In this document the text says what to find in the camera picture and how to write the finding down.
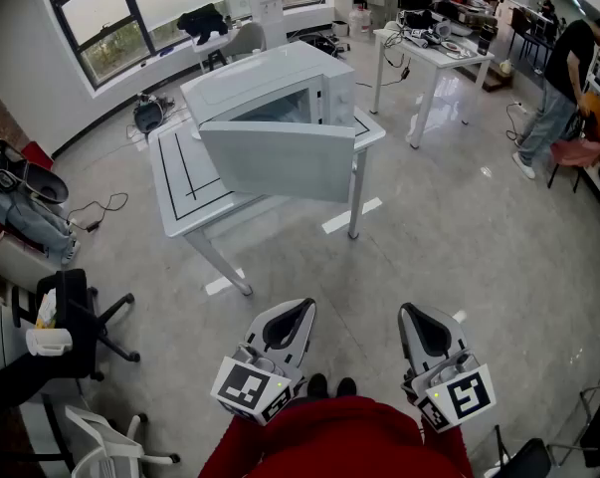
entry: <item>window frame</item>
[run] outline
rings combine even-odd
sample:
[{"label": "window frame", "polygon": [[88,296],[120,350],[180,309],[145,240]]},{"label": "window frame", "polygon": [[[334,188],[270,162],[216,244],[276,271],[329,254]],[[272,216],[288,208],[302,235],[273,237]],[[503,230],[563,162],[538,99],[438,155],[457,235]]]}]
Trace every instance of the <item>window frame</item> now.
[{"label": "window frame", "polygon": [[[104,27],[95,36],[92,36],[91,38],[89,38],[87,41],[85,41],[82,44],[78,44],[77,40],[74,36],[74,33],[72,31],[72,28],[70,27],[70,24],[68,23],[68,20],[65,17],[65,13],[63,12],[63,6],[65,4],[67,4],[70,0],[49,0],[49,1],[52,5],[52,8],[54,10],[54,14],[57,18],[59,26],[63,30],[63,34],[65,35],[66,40],[68,41],[70,49],[72,50],[72,53],[76,57],[77,62],[83,69],[83,72],[85,73],[87,79],[92,84],[92,87],[94,88],[94,90],[99,89],[103,85],[109,83],[111,80],[120,76],[122,73],[124,73],[130,69],[133,69],[135,66],[137,66],[138,64],[141,64],[142,62],[146,61],[147,59],[159,56],[164,50],[174,48],[175,46],[177,46],[179,44],[182,44],[186,41],[191,40],[190,37],[183,37],[181,39],[173,41],[172,43],[167,44],[166,46],[162,46],[160,49],[156,49],[155,45],[153,44],[153,40],[151,39],[150,32],[147,30],[147,27],[144,24],[144,20],[142,19],[142,15],[140,14],[140,9],[138,8],[138,4],[136,3],[136,0],[125,0],[127,7],[129,9],[128,16],[122,18],[121,20],[118,20],[117,22],[109,25],[108,27]],[[284,9],[296,9],[297,7],[306,7],[308,5],[319,4],[319,3],[322,3],[323,1],[324,0],[314,0],[314,1],[310,1],[310,2],[298,3],[295,5],[287,5],[287,6],[283,5],[283,8]],[[241,17],[240,19],[251,18],[251,17],[252,17],[252,15],[248,14],[244,17]],[[129,66],[126,66],[125,68],[121,69],[120,71],[116,71],[113,74],[103,78],[101,81],[97,81],[96,79],[93,78],[92,69],[88,65],[86,65],[86,61],[84,60],[82,53],[87,48],[96,44],[98,41],[101,41],[102,39],[106,38],[110,34],[114,33],[116,30],[119,30],[122,27],[129,25],[130,23],[134,23],[134,22],[138,25],[138,28],[140,29],[140,34],[142,35],[142,39],[147,47],[148,54],[141,57],[140,59],[136,60]]]}]

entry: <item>open microwave door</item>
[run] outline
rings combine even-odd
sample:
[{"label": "open microwave door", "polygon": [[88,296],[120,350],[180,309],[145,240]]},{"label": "open microwave door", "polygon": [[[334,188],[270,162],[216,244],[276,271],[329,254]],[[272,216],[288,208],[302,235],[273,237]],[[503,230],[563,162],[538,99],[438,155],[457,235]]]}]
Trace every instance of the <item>open microwave door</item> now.
[{"label": "open microwave door", "polygon": [[227,189],[348,201],[354,127],[212,120],[200,135]]}]

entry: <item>white sneaker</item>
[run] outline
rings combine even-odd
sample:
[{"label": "white sneaker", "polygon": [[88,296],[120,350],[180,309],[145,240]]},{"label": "white sneaker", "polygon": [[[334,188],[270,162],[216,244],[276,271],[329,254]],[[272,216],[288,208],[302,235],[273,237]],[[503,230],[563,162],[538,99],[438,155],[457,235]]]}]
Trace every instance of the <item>white sneaker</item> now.
[{"label": "white sneaker", "polygon": [[81,243],[74,239],[72,241],[72,245],[68,248],[68,250],[65,252],[65,255],[61,258],[61,264],[67,266],[70,262],[72,262],[77,256],[77,253],[79,252],[80,248]]},{"label": "white sneaker", "polygon": [[536,173],[534,172],[534,169],[531,166],[527,166],[525,165],[521,160],[520,157],[518,157],[518,152],[515,152],[511,158],[514,160],[514,162],[518,165],[518,168],[520,168],[522,170],[522,172],[527,176],[528,179],[534,179],[536,177]]}]

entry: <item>microwave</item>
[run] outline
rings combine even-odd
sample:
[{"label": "microwave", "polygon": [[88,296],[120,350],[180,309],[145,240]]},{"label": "microwave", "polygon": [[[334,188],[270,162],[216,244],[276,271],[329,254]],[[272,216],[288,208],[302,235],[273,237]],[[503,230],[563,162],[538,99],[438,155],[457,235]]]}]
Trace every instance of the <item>microwave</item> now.
[{"label": "microwave", "polygon": [[354,70],[297,41],[181,87],[231,191],[345,202],[354,154]]}]

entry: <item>orange chair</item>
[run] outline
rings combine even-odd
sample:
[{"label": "orange chair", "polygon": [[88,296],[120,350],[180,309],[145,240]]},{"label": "orange chair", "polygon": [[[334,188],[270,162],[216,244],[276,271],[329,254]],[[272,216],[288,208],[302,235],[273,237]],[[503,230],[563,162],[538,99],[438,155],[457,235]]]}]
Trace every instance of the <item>orange chair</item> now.
[{"label": "orange chair", "polygon": [[575,138],[571,141],[559,140],[551,146],[551,153],[556,161],[556,166],[551,174],[547,187],[551,187],[558,166],[574,166],[578,170],[576,183],[574,184],[574,193],[578,188],[578,181],[582,174],[582,169],[593,166],[600,158],[600,141],[589,141],[585,138]]}]

